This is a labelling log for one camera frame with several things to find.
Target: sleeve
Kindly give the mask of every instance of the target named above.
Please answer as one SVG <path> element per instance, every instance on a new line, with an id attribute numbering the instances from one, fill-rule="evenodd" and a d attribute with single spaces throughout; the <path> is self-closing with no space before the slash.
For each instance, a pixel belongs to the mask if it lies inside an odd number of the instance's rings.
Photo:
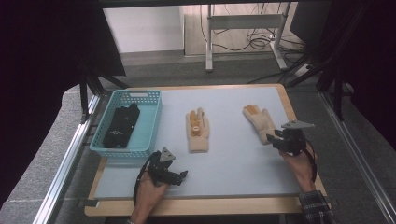
<path id="1" fill-rule="evenodd" d="M 329 205 L 319 190 L 299 194 L 306 223 L 338 224 Z"/>

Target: metal rail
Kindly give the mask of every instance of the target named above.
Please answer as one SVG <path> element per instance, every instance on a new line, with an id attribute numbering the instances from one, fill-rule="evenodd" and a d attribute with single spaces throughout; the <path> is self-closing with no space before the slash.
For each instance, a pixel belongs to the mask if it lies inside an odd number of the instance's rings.
<path id="1" fill-rule="evenodd" d="M 95 95 L 91 98 L 89 103 L 90 114 L 95 112 L 97 106 L 99 105 L 100 99 L 101 96 Z M 84 137 L 90 127 L 91 122 L 92 116 L 90 116 L 84 123 L 78 125 L 75 135 L 73 136 L 69 148 L 67 149 L 64 159 L 62 160 L 62 163 L 58 169 L 58 172 L 56 173 L 49 187 L 49 191 L 47 192 L 47 195 L 44 198 L 37 215 L 35 216 L 35 220 L 33 221 L 34 224 L 44 224 L 49 221 L 53 209 L 58 202 L 59 195 L 64 187 L 64 182 L 66 181 L 78 151 L 83 144 Z"/>
<path id="2" fill-rule="evenodd" d="M 391 199 L 386 193 L 384 187 L 376 178 L 366 159 L 364 159 L 364 156 L 361 154 L 361 150 L 352 138 L 347 126 L 337 117 L 337 115 L 332 110 L 333 107 L 330 96 L 327 94 L 325 95 L 323 92 L 320 92 L 319 95 L 322 98 L 322 101 L 325 104 L 327 111 L 329 112 L 332 122 L 335 124 L 335 128 L 344 140 L 347 150 L 349 151 L 353 161 L 356 163 L 356 166 L 361 172 L 361 176 L 366 182 L 369 190 L 372 192 L 385 219 L 388 223 L 396 223 L 396 210 Z"/>

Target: robotic hand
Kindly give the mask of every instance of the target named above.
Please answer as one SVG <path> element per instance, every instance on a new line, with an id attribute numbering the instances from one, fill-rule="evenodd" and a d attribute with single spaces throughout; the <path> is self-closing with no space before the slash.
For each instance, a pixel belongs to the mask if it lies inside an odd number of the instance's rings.
<path id="1" fill-rule="evenodd" d="M 277 148 L 280 151 L 284 151 L 291 156 L 298 156 L 300 155 L 300 153 L 304 152 L 311 163 L 313 172 L 312 180 L 315 182 L 318 169 L 314 158 L 315 152 L 313 155 L 311 155 L 311 153 L 309 153 L 306 149 L 306 144 L 311 144 L 308 140 L 305 139 L 302 130 L 303 128 L 315 127 L 315 125 L 305 123 L 299 120 L 292 120 L 286 124 L 283 124 L 281 127 L 284 128 L 283 131 L 275 130 L 275 135 L 277 137 L 271 134 L 267 134 L 268 141 L 273 144 L 273 147 Z"/>
<path id="2" fill-rule="evenodd" d="M 146 163 L 140 169 L 140 174 L 137 176 L 136 183 L 134 185 L 134 204 L 136 204 L 136 195 L 140 179 L 146 171 L 156 187 L 159 187 L 162 184 L 180 186 L 188 171 L 181 172 L 180 174 L 168 171 L 169 166 L 175 158 L 176 157 L 172 155 L 166 147 L 163 148 L 162 152 L 156 151 L 148 157 Z"/>

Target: blue plastic basket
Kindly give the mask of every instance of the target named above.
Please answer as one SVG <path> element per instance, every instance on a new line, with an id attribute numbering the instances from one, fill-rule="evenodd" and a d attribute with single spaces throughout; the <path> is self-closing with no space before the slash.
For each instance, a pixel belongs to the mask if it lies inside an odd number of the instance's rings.
<path id="1" fill-rule="evenodd" d="M 116 108 L 135 103 L 140 110 L 127 147 L 104 148 L 103 140 Z M 163 103 L 160 91 L 113 91 L 90 149 L 102 157 L 146 159 L 154 151 Z"/>

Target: glove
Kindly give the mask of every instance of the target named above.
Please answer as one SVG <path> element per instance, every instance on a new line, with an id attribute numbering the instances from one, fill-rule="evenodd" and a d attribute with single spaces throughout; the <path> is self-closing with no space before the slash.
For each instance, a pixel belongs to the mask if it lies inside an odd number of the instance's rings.
<path id="1" fill-rule="evenodd" d="M 192 110 L 186 115 L 186 130 L 190 152 L 207 152 L 209 150 L 209 120 L 201 107 L 197 113 Z"/>
<path id="2" fill-rule="evenodd" d="M 116 108 L 113 119 L 103 139 L 104 147 L 127 147 L 139 115 L 140 110 L 137 104 Z"/>
<path id="3" fill-rule="evenodd" d="M 276 127 L 268 113 L 268 110 L 264 108 L 262 112 L 260 112 L 257 105 L 247 105 L 244 107 L 243 113 L 256 128 L 262 143 L 264 145 L 270 144 L 267 140 L 267 134 L 275 135 L 274 129 Z"/>

